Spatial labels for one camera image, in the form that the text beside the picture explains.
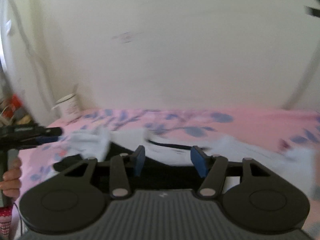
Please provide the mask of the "person's left hand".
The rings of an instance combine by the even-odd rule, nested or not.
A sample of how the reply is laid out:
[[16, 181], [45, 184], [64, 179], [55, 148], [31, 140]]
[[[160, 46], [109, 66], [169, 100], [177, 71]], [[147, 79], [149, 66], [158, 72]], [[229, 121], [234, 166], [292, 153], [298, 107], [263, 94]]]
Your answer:
[[3, 175], [3, 181], [1, 181], [1, 191], [6, 197], [16, 200], [20, 196], [22, 176], [22, 162], [19, 157], [13, 160], [12, 166]]

